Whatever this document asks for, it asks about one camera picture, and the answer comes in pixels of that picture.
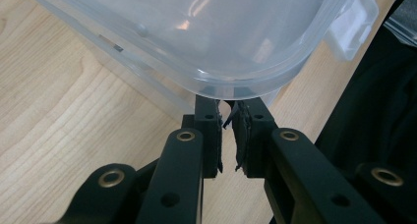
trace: wood grain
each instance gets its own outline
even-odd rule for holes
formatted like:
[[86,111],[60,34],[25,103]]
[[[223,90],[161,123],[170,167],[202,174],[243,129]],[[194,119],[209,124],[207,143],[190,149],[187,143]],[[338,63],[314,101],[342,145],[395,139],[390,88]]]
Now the wood grain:
[[[393,0],[377,1],[380,24]],[[278,125],[315,140],[369,41],[352,63],[321,43],[272,105]],[[0,0],[0,223],[56,221],[92,171],[139,169],[177,128],[35,1]],[[235,173],[230,131],[223,141],[225,171],[205,181],[204,223],[268,223],[263,181]]]

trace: translucent plastic container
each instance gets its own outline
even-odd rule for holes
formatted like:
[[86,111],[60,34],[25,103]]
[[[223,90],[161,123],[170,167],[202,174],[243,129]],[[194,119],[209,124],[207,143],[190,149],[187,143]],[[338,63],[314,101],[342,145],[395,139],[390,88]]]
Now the translucent plastic container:
[[184,100],[183,91],[172,91],[173,83],[219,99],[251,98],[277,91],[299,73],[331,23],[353,3],[37,1],[180,104],[189,101]]

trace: black fabric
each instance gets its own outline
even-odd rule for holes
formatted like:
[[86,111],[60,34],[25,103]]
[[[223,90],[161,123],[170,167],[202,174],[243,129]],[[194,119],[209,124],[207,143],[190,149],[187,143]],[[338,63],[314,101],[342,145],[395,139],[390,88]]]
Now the black fabric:
[[347,177],[364,162],[417,176],[417,52],[380,28],[316,146]]

